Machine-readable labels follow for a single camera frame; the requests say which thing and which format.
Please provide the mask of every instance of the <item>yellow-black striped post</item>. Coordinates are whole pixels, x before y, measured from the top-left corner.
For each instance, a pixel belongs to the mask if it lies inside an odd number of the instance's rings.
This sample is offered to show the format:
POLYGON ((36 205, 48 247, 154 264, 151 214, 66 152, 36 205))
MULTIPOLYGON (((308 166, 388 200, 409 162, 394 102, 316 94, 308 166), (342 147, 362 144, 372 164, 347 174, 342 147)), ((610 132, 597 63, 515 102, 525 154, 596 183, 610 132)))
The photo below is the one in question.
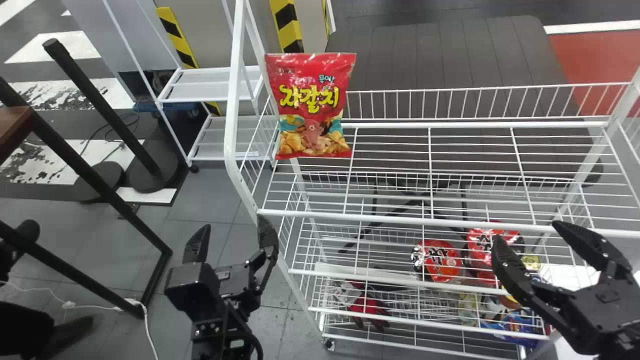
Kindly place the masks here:
POLYGON ((326 0, 322 0, 322 14, 324 17, 324 30, 326 31, 326 38, 329 38, 329 18, 326 16, 326 0))
POLYGON ((304 53, 302 31, 294 0, 269 0, 278 41, 283 53, 304 53))
MULTIPOLYGON (((184 37, 182 29, 180 29, 180 26, 178 25, 178 20, 175 18, 171 8, 169 6, 161 6, 156 8, 156 13, 158 14, 160 22, 162 22, 167 34, 169 34, 169 39, 171 40, 175 50, 178 52, 182 65, 186 69, 199 68, 196 57, 193 56, 193 51, 191 51, 191 47, 189 46, 186 37, 184 37)), ((209 111, 211 111, 213 115, 222 115, 222 111, 220 111, 218 103, 211 101, 207 102, 207 105, 209 105, 209 111)))

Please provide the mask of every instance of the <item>caster wheel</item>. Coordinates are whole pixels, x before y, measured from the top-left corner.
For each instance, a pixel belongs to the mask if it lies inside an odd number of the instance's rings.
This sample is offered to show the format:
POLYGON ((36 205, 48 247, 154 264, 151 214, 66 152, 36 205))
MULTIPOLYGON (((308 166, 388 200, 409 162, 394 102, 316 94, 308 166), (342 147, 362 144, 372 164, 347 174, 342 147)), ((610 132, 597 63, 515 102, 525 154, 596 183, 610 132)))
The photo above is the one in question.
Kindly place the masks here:
POLYGON ((322 339, 322 344, 327 351, 335 351, 335 340, 331 338, 322 339))

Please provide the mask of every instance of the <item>black table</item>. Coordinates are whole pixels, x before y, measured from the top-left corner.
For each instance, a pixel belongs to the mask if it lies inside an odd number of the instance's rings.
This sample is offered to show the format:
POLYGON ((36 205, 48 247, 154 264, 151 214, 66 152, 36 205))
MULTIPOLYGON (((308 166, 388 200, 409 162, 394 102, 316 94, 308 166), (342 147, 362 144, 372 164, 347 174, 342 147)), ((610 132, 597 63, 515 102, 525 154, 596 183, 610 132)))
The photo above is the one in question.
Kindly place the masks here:
MULTIPOLYGON (((0 101, 8 108, 0 108, 0 163, 2 163, 29 135, 36 134, 65 163, 76 171, 101 197, 111 204, 131 225, 162 253, 154 268, 140 302, 148 306, 162 278, 173 251, 153 232, 87 162, 63 139, 26 101, 0 78, 0 101)), ((33 256, 43 264, 75 281, 123 311, 144 318, 143 309, 123 299, 101 283, 87 276, 37 243, 30 243, 20 233, 0 221, 0 238, 20 251, 33 256)))

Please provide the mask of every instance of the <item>white cable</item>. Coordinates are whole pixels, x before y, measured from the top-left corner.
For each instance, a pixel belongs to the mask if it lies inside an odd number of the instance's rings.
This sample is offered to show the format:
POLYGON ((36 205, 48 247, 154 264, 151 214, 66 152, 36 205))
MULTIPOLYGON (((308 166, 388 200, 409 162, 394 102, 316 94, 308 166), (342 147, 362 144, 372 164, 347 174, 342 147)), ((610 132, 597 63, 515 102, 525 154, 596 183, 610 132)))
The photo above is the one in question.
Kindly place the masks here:
MULTIPOLYGON (((97 308, 97 309, 122 311, 122 309, 120 309, 117 306, 106 307, 106 306, 98 306, 98 305, 77 305, 75 302, 73 302, 71 300, 64 301, 61 298, 57 297, 56 294, 53 293, 53 290, 51 290, 50 288, 22 289, 22 288, 20 288, 19 286, 15 285, 15 284, 12 284, 12 283, 6 282, 6 281, 2 281, 2 280, 0 280, 0 284, 10 285, 10 286, 14 287, 16 290, 21 291, 23 293, 26 293, 26 292, 29 292, 29 291, 32 291, 32 290, 47 290, 54 299, 56 299, 57 301, 59 301, 62 304, 62 308, 64 310, 80 309, 80 308, 83 308, 83 307, 94 307, 94 308, 97 308)), ((145 330, 147 332, 147 339, 149 340, 149 344, 151 344, 151 350, 154 351, 155 359, 158 360, 158 354, 156 352, 156 346, 154 345, 154 341, 151 339, 151 334, 149 333, 149 320, 148 320, 148 314, 147 314, 147 307, 144 304, 142 304, 140 301, 136 300, 136 299, 125 298, 125 300, 130 302, 132 305, 140 305, 142 307, 142 311, 145 314, 145 330)))
POLYGON ((22 291, 23 293, 25 293, 27 291, 31 291, 31 290, 47 290, 47 291, 49 291, 49 293, 51 293, 51 296, 53 296, 54 299, 56 299, 57 301, 60 301, 62 304, 66 303, 66 301, 64 301, 61 298, 57 297, 56 294, 53 293, 53 290, 51 290, 49 288, 33 288, 33 289, 26 289, 25 290, 25 289, 22 289, 22 288, 18 287, 17 285, 14 285, 14 284, 12 284, 10 282, 6 282, 6 281, 0 280, 0 283, 13 286, 16 290, 22 291))
POLYGON ((144 304, 142 304, 140 301, 136 300, 136 299, 126 298, 125 300, 130 302, 133 305, 140 305, 142 307, 142 311, 145 314, 145 330, 147 331, 147 339, 149 339, 149 344, 151 344, 151 350, 154 351, 155 359, 158 360, 158 354, 156 352, 156 346, 154 345, 154 341, 151 340, 151 334, 149 334, 149 320, 148 320, 148 316, 147 316, 147 307, 144 304))

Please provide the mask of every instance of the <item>black metal pole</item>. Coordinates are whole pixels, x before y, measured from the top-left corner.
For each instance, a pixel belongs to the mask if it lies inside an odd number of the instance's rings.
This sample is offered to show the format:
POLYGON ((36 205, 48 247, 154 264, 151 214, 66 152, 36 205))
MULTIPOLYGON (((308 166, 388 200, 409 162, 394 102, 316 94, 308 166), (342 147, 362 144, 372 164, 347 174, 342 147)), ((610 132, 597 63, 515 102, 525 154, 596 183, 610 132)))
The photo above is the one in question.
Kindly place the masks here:
MULTIPOLYGON (((7 106, 29 106, 2 77, 0 77, 0 101, 7 106)), ((87 162, 72 148, 65 139, 60 136, 37 112, 33 112, 33 132, 51 150, 53 150, 65 163, 76 171, 86 182, 97 191, 102 198, 111 204, 127 221, 133 225, 150 243, 163 254, 172 254, 173 251, 153 230, 147 226, 127 205, 124 200, 109 187, 107 183, 96 173, 87 162)))
POLYGON ((89 101, 93 104, 95 109, 104 117, 113 130, 120 135, 122 141, 124 141, 131 151, 140 160, 140 163, 150 172, 156 173, 160 171, 158 164, 149 155, 147 150, 139 143, 138 139, 133 135, 129 128, 124 124, 122 119, 113 110, 111 105, 104 99, 102 94, 95 88, 93 83, 89 80, 87 75, 80 69, 76 61, 69 55, 67 48, 62 45, 58 39, 48 39, 42 44, 47 54, 49 54, 53 60, 62 68, 71 81, 76 84, 78 89, 82 91, 89 101))
POLYGON ((139 319, 145 318, 142 307, 131 304, 118 294, 111 291, 109 288, 89 277, 82 271, 74 268, 69 263, 60 259, 58 256, 54 255, 52 252, 43 248, 39 244, 28 241, 14 228, 10 227, 2 221, 0 221, 0 238, 2 238, 2 240, 6 241, 16 249, 24 251, 25 253, 33 256, 36 260, 41 261, 43 264, 55 269, 62 275, 77 282, 78 285, 86 288, 87 290, 98 295, 104 300, 107 300, 123 311, 126 311, 127 313, 139 319))
POLYGON ((151 274, 151 278, 147 283, 145 292, 142 293, 140 302, 147 307, 151 302, 151 298, 154 296, 154 291, 156 290, 158 283, 162 279, 162 273, 164 272, 164 268, 166 267, 166 265, 169 263, 169 259, 171 259, 170 254, 160 254, 160 258, 158 259, 156 267, 154 268, 154 272, 151 274))

